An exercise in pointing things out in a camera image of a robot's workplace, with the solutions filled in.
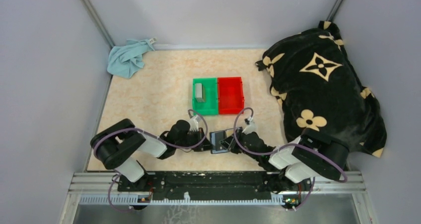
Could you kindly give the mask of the black credit card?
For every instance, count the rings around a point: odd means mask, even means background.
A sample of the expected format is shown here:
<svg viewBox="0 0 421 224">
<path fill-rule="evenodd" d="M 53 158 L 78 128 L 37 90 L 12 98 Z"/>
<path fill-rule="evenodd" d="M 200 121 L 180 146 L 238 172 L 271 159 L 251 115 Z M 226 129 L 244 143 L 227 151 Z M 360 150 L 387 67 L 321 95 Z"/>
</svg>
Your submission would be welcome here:
<svg viewBox="0 0 421 224">
<path fill-rule="evenodd" d="M 222 153 L 222 152 L 227 152 L 226 150 L 223 150 L 222 147 L 218 144 L 219 141 L 221 141 L 222 139 L 226 138 L 226 133 L 225 132 L 217 132 L 215 134 L 213 134 L 213 144 L 214 144 L 214 153 Z"/>
</svg>

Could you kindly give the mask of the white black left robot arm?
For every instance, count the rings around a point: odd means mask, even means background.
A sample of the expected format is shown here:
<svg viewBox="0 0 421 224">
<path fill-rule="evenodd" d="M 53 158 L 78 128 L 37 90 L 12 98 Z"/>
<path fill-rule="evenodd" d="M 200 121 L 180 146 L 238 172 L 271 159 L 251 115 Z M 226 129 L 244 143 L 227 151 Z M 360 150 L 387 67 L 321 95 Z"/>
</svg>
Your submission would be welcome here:
<svg viewBox="0 0 421 224">
<path fill-rule="evenodd" d="M 93 155 L 107 170 L 116 171 L 135 190 L 143 191 L 148 187 L 149 178 L 144 167 L 132 155 L 140 151 L 158 159 L 166 159 L 177 149 L 211 150 L 212 143 L 207 139 L 208 129 L 201 128 L 200 121 L 202 118 L 199 115 L 189 120 L 178 120 L 170 130 L 155 136 L 135 127 L 126 118 L 95 135 L 90 146 Z"/>
</svg>

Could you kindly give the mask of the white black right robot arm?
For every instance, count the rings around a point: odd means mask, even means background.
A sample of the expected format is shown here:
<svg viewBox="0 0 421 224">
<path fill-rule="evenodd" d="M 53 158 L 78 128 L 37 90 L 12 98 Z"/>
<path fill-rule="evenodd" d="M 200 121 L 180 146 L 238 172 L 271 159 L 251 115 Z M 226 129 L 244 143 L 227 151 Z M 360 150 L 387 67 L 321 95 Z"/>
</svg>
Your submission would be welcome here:
<svg viewBox="0 0 421 224">
<path fill-rule="evenodd" d="M 281 171 L 283 189 L 293 190 L 299 182 L 317 176 L 347 182 L 345 162 L 350 151 L 344 142 L 306 128 L 292 142 L 272 147 L 257 134 L 252 116 L 245 123 L 245 128 L 235 126 L 232 135 L 218 144 L 227 152 L 249 156 L 266 171 Z"/>
</svg>

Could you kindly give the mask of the navy blue card holder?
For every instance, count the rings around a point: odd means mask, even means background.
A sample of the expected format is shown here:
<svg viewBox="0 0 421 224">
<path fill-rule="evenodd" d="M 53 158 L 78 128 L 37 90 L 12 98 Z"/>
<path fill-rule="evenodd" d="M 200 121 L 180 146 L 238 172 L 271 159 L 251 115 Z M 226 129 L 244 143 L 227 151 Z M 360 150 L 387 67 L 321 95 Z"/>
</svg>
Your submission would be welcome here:
<svg viewBox="0 0 421 224">
<path fill-rule="evenodd" d="M 220 154 L 231 152 L 241 153 L 241 148 L 234 139 L 233 129 L 225 129 L 216 132 L 210 132 L 210 142 L 212 144 L 211 154 Z"/>
</svg>

